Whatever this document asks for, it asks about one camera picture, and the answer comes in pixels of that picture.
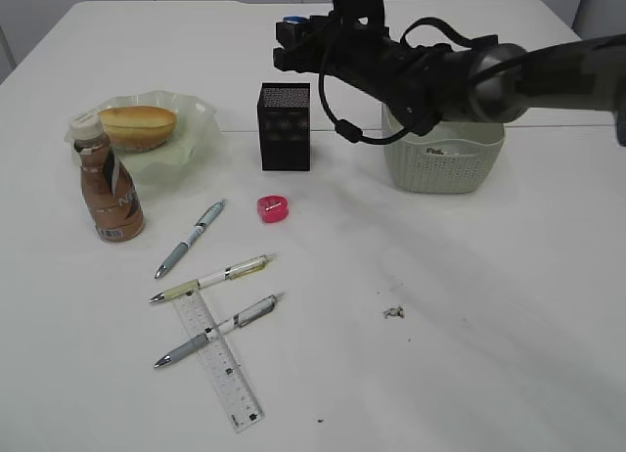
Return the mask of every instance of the plastic basket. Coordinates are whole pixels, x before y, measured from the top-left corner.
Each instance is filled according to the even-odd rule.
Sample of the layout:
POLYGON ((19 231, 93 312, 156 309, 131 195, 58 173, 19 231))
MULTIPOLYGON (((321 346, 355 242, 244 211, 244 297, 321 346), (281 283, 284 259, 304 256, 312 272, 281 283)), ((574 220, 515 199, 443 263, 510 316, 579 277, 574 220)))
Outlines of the plastic basket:
MULTIPOLYGON (((401 128, 382 107, 385 135, 401 128)), ((429 134, 409 134, 385 146, 393 182, 415 193, 470 193, 485 180, 505 141, 502 124, 442 122, 429 134)))

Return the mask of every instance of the ballpoint pen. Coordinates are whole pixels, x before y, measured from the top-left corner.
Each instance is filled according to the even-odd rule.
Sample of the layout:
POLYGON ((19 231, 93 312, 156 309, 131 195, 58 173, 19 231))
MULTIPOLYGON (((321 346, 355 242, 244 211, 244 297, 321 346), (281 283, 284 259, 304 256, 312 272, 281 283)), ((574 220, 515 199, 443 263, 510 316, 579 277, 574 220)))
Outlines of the ballpoint pen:
POLYGON ((163 366, 167 366, 169 364, 174 364, 185 357, 193 354, 196 351, 199 351, 210 342, 218 338, 219 331, 222 336, 231 333, 236 328, 243 328, 245 325, 252 323, 254 320, 258 320, 263 315, 267 315, 268 313, 274 310, 278 301, 283 298, 283 294, 270 295, 269 297, 265 297, 263 300, 256 302, 252 307, 247 308, 239 312, 237 315, 229 318, 228 320, 223 321, 215 328, 207 328, 204 330, 204 333, 200 333, 196 337, 191 338, 185 344, 178 346, 175 349, 172 349, 163 357, 161 357, 155 363, 155 369, 158 369, 163 366))
POLYGON ((180 286, 168 289, 167 291, 163 291, 162 293, 159 293, 152 297, 150 299, 150 303, 166 302, 173 298, 180 297, 181 295, 188 292, 199 291, 200 289, 207 288, 208 286, 212 286, 213 284, 217 284, 222 281, 226 281, 227 279, 233 280, 245 274, 253 273, 254 271, 260 271, 265 266, 267 266, 267 263, 269 263, 272 259, 274 259, 273 255, 268 256, 263 254, 243 263, 229 266, 228 268, 225 268, 221 271, 217 271, 207 276, 194 279, 193 281, 183 283, 180 286))
POLYGON ((169 273, 170 269, 174 267, 174 265, 182 258, 191 245, 198 239, 200 235, 204 233, 206 228, 215 220, 215 218, 220 214, 220 212, 224 209, 226 205, 226 200, 222 200, 219 203, 215 203, 212 205, 200 219, 196 222, 194 226, 194 230, 187 237, 184 242, 181 242, 176 246, 176 248, 169 254, 169 256, 161 263, 156 274, 155 279, 160 279, 169 273))

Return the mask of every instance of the bun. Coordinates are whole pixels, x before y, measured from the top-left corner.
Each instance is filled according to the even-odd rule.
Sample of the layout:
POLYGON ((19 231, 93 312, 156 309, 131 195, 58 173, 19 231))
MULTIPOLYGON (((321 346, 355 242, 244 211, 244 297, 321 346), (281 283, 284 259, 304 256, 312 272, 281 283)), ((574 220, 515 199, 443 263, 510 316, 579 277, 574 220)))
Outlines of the bun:
POLYGON ((113 145, 132 152, 160 146, 176 127, 176 113, 157 107, 110 108, 100 118, 113 145))

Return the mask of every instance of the plastic bottle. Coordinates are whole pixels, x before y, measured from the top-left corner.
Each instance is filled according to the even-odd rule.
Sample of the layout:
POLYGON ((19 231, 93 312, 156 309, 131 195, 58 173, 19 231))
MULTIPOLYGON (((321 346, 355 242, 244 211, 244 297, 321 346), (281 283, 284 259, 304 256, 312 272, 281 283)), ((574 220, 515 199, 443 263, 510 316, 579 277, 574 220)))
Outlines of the plastic bottle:
POLYGON ((130 174, 115 156, 100 117, 85 113, 69 122, 80 156, 82 196, 100 238, 125 242, 144 229, 144 213, 130 174))

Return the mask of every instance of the black cable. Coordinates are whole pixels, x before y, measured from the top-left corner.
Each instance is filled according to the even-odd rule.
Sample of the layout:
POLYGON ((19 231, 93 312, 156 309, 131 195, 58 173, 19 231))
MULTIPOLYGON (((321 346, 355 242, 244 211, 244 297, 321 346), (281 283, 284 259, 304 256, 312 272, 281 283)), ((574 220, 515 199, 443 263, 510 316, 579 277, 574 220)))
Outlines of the black cable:
POLYGON ((383 139, 376 139, 373 137, 364 136, 363 129, 358 128, 351 122, 348 122, 345 119, 341 119, 341 120, 337 119, 337 117, 333 113, 333 110, 331 110, 331 106, 329 105, 329 101, 326 97, 326 87, 325 87, 324 79, 326 78, 326 69, 328 66, 329 57, 331 56, 331 52, 333 51, 333 48, 335 47, 336 42, 341 35, 341 32, 342 32, 342 29, 340 29, 329 42, 329 45, 326 47, 326 51, 324 52, 324 56, 322 57, 322 63, 320 64, 320 73, 318 75, 317 89, 320 95, 320 102, 322 103, 322 108, 324 109, 324 113, 326 113, 326 116, 335 127, 336 132, 339 132, 339 129, 341 128, 341 126, 343 126, 344 129, 348 128, 349 131, 353 133, 353 134, 350 134, 350 137, 346 137, 345 135, 341 134, 350 142, 357 142, 356 140, 358 138, 358 142, 363 142, 365 144, 370 144, 373 146, 387 146, 389 144, 393 144, 394 142, 402 139, 404 136, 409 134, 411 130, 407 127, 403 127, 401 130, 399 130, 392 136, 385 137, 383 139))
POLYGON ((459 46, 463 46, 464 48, 480 49, 485 46, 495 46, 496 44, 498 44, 497 34, 490 34, 487 36, 480 36, 478 38, 469 39, 464 37, 459 31, 454 29, 452 26, 450 26, 450 24, 446 23, 442 19, 438 19, 437 17, 424 17, 417 20, 416 22, 411 23, 411 25, 404 30, 404 33, 400 38, 400 44, 402 46, 411 48, 411 45, 409 45, 409 41, 407 40, 407 36, 411 33, 411 31, 419 26, 432 26, 433 28, 437 28, 450 41, 458 44, 459 46))
MULTIPOLYGON (((326 116, 329 118, 329 120, 333 123, 333 125, 335 126, 335 131, 339 132, 337 130, 337 128, 341 128, 342 131, 346 131, 349 134, 346 134, 349 137, 346 137, 346 135, 344 135, 344 137, 348 140, 350 140, 351 142, 363 142, 365 144, 370 144, 370 145, 379 145, 379 146, 386 146, 389 144, 393 144, 394 142, 402 139, 403 137, 405 137, 407 134, 409 134, 411 132, 411 129, 413 129, 413 127, 415 127, 417 124, 419 124, 421 121, 423 121, 424 119, 428 118, 430 115, 435 114, 436 111, 444 106, 447 102, 449 102, 450 100, 452 100, 456 95, 458 95, 459 93, 463 92, 464 90, 469 90, 472 87, 475 87, 476 85, 478 85, 481 82, 484 82, 485 80, 488 80, 496 75, 498 75, 499 73, 502 73, 506 70, 510 70, 512 68, 517 68, 521 65, 523 65, 526 62, 529 61, 533 61, 536 58, 540 58, 542 56, 544 56, 546 54, 547 51, 550 51, 552 48, 546 48, 546 49, 542 49, 539 51, 534 51, 532 53, 526 53, 523 54, 521 56, 517 56, 515 58, 503 61, 499 64, 496 64, 495 66, 492 66, 491 68, 486 68, 485 70, 482 70, 481 72, 477 73, 476 75, 470 77, 466 82, 464 82, 461 85, 455 85, 452 88, 450 88, 447 92, 445 92, 441 97, 439 97, 439 100, 433 104, 430 108, 428 108, 425 112, 422 112, 422 114, 415 116, 413 122, 411 123, 411 125, 409 127, 403 127, 401 130, 399 130, 398 132, 396 132, 395 134, 393 134, 392 136, 383 138, 383 139, 375 139, 372 137, 367 137, 363 135, 363 130, 358 128, 357 126, 355 126, 354 124, 346 121, 345 119, 337 119, 337 117, 335 116, 335 114, 333 113, 333 111, 331 110, 331 107, 329 105, 328 99, 326 97, 326 89, 325 89, 325 82, 324 79, 326 77, 326 69, 328 66, 328 61, 329 61, 329 57, 331 55, 331 52, 333 50, 333 48, 335 47, 335 44, 337 42, 337 40, 339 39, 341 35, 341 29, 336 33, 336 35, 331 39, 331 42, 329 43, 329 45, 326 48, 326 51, 324 53, 324 56, 322 58, 322 63, 320 64, 320 73, 318 76, 318 92, 320 95, 320 101, 322 103, 322 108, 324 109, 324 112, 326 113, 326 116)), ((422 58, 420 60, 420 64, 423 65, 425 67, 426 61, 430 61, 430 57, 435 57, 434 55, 436 54, 440 54, 438 52, 432 51, 431 54, 430 53, 426 53, 425 54, 425 59, 422 58)))

